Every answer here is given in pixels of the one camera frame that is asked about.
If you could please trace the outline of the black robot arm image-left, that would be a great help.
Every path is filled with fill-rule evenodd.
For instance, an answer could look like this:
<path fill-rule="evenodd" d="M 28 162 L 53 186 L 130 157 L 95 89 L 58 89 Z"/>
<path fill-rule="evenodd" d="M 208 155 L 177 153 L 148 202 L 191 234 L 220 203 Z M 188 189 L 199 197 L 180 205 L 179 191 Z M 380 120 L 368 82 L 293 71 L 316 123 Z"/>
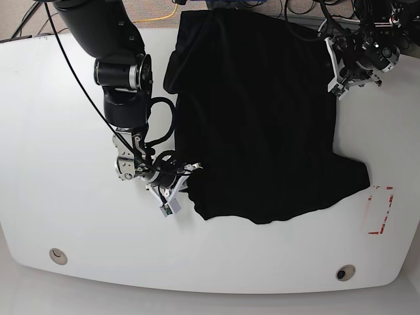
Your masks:
<path fill-rule="evenodd" d="M 156 154 L 155 146 L 174 134 L 177 109 L 165 97 L 153 97 L 152 58 L 122 1 L 44 1 L 52 5 L 81 48 L 94 57 L 94 82 L 104 93 L 98 114 L 113 133 L 118 155 L 115 168 L 121 180 L 140 179 L 158 201 L 164 216 L 181 206 L 176 199 L 186 180 L 201 166 L 180 161 L 174 150 Z M 160 138 L 147 141 L 152 106 L 165 103 L 171 124 Z"/>

